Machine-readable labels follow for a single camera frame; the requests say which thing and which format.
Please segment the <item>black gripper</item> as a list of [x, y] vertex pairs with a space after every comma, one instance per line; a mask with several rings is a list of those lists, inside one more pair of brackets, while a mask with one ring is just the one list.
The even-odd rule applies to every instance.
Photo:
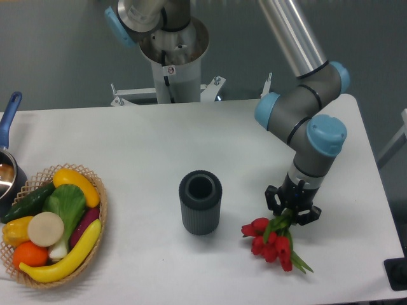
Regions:
[[297, 210], [292, 224], [304, 226], [317, 221], [321, 216], [321, 209], [312, 206], [312, 201], [319, 188], [307, 189], [305, 182], [293, 182], [286, 175], [283, 184], [277, 188], [269, 185], [265, 191], [266, 204], [275, 216], [279, 216], [285, 209]]

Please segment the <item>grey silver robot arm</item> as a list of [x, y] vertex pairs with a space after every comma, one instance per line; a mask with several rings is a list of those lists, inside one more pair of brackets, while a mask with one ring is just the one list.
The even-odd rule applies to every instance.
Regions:
[[[343, 94], [349, 73], [329, 61], [295, 1], [261, 1], [260, 7], [299, 83], [289, 93], [264, 93], [254, 111], [256, 121], [295, 151], [280, 187], [269, 186], [268, 208], [293, 222], [320, 217], [314, 197], [347, 137], [345, 125], [321, 114]], [[118, 1], [106, 9], [113, 34], [125, 46], [138, 45], [151, 62], [160, 104], [203, 102], [200, 61], [209, 45], [205, 25], [191, 16], [189, 1]]]

